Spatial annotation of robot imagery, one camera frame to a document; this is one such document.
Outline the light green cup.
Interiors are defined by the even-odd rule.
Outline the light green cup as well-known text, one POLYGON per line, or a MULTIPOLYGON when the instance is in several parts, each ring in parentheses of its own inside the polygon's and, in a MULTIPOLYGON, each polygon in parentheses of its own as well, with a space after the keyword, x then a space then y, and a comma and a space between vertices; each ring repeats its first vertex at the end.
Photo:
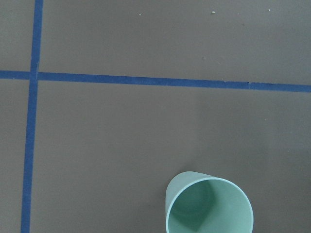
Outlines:
POLYGON ((253 209, 236 184, 186 171, 171 179, 165 193, 168 233, 251 233, 253 209))

